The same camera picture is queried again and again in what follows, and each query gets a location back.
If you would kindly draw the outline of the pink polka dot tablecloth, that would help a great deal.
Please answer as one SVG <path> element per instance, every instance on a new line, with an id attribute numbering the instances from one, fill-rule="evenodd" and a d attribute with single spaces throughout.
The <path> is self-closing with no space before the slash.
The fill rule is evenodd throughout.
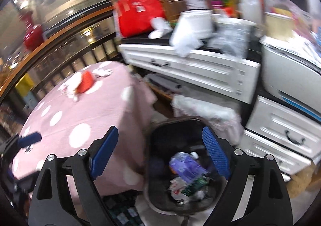
<path id="1" fill-rule="evenodd" d="M 93 64 L 87 71 L 109 70 L 96 80 L 78 101 L 56 85 L 35 107 L 21 135 L 38 132 L 41 141 L 22 149 L 12 163 L 14 177 L 20 179 L 40 170 L 50 154 L 74 155 L 100 139 L 111 126 L 119 132 L 116 148 L 103 174 L 95 180 L 100 195 L 140 191 L 144 185 L 144 132 L 150 125 L 156 96 L 145 82 L 117 61 Z"/>

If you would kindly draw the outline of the small crumpled white paper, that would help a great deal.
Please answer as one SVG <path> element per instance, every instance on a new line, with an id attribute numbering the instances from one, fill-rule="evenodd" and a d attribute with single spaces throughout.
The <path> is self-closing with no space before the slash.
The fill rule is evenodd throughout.
<path id="1" fill-rule="evenodd" d="M 111 69 L 101 69 L 101 68 L 98 68 L 98 69 L 94 69 L 92 71 L 92 74 L 96 77 L 96 78 L 99 78 L 99 77 L 107 77 L 107 76 L 110 76 L 112 74 L 112 70 Z"/>

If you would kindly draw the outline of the white plastic bucket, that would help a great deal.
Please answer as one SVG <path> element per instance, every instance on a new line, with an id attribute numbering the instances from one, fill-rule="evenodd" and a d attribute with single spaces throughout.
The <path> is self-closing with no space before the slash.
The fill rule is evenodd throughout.
<path id="1" fill-rule="evenodd" d="M 212 11 L 207 9 L 189 10 L 180 14 L 180 25 L 188 34 L 197 39 L 208 39 L 213 34 Z"/>

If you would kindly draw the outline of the black trash bin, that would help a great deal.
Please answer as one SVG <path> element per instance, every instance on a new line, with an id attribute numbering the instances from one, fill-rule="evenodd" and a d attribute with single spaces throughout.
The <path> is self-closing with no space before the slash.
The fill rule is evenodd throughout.
<path id="1" fill-rule="evenodd" d="M 219 199 L 233 148 L 198 116 L 168 119 L 149 132 L 144 198 L 164 215 L 192 215 Z"/>

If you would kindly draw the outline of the white plastic jug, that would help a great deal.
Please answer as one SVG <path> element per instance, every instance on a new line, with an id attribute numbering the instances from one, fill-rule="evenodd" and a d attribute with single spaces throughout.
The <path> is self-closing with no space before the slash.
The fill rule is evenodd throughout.
<path id="1" fill-rule="evenodd" d="M 239 9 L 243 19 L 262 24 L 262 6 L 260 0 L 239 0 Z"/>

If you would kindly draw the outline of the white appliance with blue stripe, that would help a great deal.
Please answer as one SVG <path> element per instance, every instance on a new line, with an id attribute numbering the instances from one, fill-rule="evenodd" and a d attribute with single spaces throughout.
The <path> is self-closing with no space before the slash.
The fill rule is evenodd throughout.
<path id="1" fill-rule="evenodd" d="M 319 122 L 320 50 L 301 36 L 287 41 L 264 36 L 260 43 L 265 89 Z"/>

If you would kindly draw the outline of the purple plastic bag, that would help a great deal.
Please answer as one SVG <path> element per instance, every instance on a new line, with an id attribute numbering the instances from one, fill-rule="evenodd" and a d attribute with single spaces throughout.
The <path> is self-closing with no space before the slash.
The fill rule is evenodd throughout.
<path id="1" fill-rule="evenodd" d="M 169 168 L 173 174 L 180 177 L 187 184 L 199 177 L 208 177 L 209 172 L 203 168 L 188 153 L 178 152 L 169 161 Z"/>

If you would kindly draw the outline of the clear crumpled plastic bag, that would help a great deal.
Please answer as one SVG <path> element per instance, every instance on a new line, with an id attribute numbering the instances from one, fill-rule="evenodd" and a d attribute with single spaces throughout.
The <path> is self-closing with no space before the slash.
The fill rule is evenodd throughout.
<path id="1" fill-rule="evenodd" d="M 220 17 L 215 22 L 216 32 L 206 46 L 238 59 L 245 59 L 256 23 L 239 18 Z"/>

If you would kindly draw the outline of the red ceramic vase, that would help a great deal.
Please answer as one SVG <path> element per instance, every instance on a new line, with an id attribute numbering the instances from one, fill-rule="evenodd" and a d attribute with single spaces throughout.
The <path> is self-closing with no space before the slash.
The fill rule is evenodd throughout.
<path id="1" fill-rule="evenodd" d="M 20 20 L 25 23 L 26 29 L 23 44 L 31 52 L 44 42 L 42 25 L 34 24 L 32 14 L 32 10 L 26 10 L 20 16 Z"/>

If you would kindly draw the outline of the white drawer cabinet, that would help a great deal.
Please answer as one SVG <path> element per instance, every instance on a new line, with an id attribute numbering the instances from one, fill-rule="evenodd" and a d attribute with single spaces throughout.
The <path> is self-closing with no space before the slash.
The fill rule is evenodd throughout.
<path id="1" fill-rule="evenodd" d="M 224 54 L 192 50 L 178 56 L 173 47 L 121 44 L 126 63 L 251 103 L 261 64 Z"/>

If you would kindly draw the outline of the white plastic bottle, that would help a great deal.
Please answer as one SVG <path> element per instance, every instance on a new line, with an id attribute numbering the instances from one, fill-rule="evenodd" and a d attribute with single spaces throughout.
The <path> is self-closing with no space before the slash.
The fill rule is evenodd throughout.
<path id="1" fill-rule="evenodd" d="M 198 160 L 199 159 L 199 156 L 196 152 L 191 152 L 189 153 L 189 155 L 194 159 L 194 160 Z"/>

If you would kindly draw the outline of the wooden topped black railing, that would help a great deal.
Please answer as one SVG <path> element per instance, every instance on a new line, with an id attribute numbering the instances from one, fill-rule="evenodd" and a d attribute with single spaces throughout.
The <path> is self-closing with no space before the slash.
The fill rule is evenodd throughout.
<path id="1" fill-rule="evenodd" d="M 112 5 L 73 17 L 48 31 L 33 52 L 6 63 L 1 70 L 1 117 L 26 120 L 35 102 L 59 81 L 105 60 L 123 61 Z"/>

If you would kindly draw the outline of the red tote bag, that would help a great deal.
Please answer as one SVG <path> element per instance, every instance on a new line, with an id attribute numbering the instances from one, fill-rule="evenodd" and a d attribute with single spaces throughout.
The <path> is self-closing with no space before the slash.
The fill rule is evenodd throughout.
<path id="1" fill-rule="evenodd" d="M 160 0 L 118 0 L 114 3 L 115 24 L 122 38 L 153 30 L 151 20 L 165 18 Z"/>

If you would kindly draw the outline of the green white carton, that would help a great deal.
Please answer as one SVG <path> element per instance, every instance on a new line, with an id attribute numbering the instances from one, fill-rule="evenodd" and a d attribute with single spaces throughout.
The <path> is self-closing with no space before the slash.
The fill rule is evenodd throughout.
<path id="1" fill-rule="evenodd" d="M 208 177 L 205 177 L 205 176 L 199 177 L 196 180 L 194 180 L 192 183 L 187 185 L 182 190 L 182 194 L 187 197 L 190 197 L 190 196 L 194 195 L 195 193 L 197 193 L 199 190 L 201 190 L 203 187 L 208 185 L 208 183 L 209 183 Z"/>

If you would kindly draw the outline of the white fluffy cushion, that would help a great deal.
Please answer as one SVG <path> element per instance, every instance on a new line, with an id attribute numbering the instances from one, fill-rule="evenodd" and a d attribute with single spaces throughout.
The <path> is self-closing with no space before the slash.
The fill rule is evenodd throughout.
<path id="1" fill-rule="evenodd" d="M 232 146 L 240 143 L 244 128 L 240 115 L 232 108 L 183 95 L 175 95 L 171 106 L 174 116 L 201 117 L 209 123 L 218 137 L 226 139 Z"/>

